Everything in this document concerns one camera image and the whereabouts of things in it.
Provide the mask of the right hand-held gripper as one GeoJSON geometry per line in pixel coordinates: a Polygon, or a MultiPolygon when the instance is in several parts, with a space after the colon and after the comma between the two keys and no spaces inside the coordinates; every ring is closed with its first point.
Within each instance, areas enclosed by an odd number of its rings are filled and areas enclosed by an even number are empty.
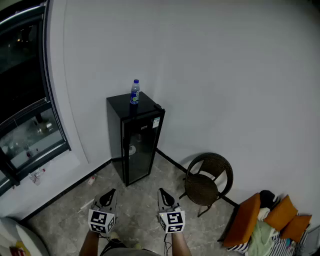
{"type": "Polygon", "coordinates": [[[166,234],[180,233],[186,224],[185,211],[181,208],[181,202],[165,189],[159,188],[158,198],[158,222],[166,234]]]}

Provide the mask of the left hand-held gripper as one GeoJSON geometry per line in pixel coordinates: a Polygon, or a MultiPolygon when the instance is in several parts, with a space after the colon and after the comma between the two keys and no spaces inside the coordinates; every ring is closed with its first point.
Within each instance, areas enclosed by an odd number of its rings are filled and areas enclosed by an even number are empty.
{"type": "Polygon", "coordinates": [[[108,235],[116,224],[117,191],[111,189],[100,199],[94,199],[88,210],[88,226],[92,232],[108,235]]]}

